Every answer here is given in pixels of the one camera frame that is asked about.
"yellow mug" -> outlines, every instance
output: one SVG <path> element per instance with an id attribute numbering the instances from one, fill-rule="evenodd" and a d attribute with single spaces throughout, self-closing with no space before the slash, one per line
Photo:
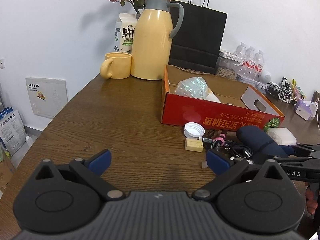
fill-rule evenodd
<path id="1" fill-rule="evenodd" d="M 100 75 L 105 78 L 122 79 L 130 76 L 131 54 L 110 52 L 104 56 L 105 61 L 100 67 Z"/>

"milk carton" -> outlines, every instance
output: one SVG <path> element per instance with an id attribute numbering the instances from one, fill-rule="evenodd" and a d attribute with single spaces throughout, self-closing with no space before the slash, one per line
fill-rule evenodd
<path id="1" fill-rule="evenodd" d="M 135 14 L 119 14 L 119 19 L 116 21 L 115 52 L 126 52 L 131 54 L 136 23 Z"/>

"plastic bag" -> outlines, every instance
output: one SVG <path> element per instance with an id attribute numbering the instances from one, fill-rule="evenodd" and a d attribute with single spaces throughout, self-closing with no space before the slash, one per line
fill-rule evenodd
<path id="1" fill-rule="evenodd" d="M 205 80 L 196 77 L 180 81 L 174 93 L 185 97 L 206 99 L 210 92 L 211 90 Z"/>

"white round speaker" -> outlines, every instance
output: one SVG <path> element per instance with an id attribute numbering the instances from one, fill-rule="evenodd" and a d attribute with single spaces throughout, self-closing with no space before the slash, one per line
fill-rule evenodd
<path id="1" fill-rule="evenodd" d="M 270 83 L 270 81 L 271 81 L 271 73 L 269 71 L 262 70 L 261 75 L 259 77 L 259 80 L 264 84 Z"/>

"wooden table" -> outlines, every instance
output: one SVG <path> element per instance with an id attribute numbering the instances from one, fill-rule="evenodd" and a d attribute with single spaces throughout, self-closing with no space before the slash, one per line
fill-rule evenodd
<path id="1" fill-rule="evenodd" d="M 43 159 L 56 164 L 89 158 L 104 148 L 112 164 L 102 177 L 130 190 L 185 190 L 189 193 L 214 178 L 201 169 L 203 153 L 184 150 L 182 127 L 162 125 L 161 81 L 129 77 L 103 80 L 99 75 L 85 86 L 50 122 L 23 158 L 0 202 L 0 239 L 15 236 L 19 226 L 12 203 L 20 188 Z M 292 106 L 277 104 L 299 142 L 317 143 L 320 132 Z"/>

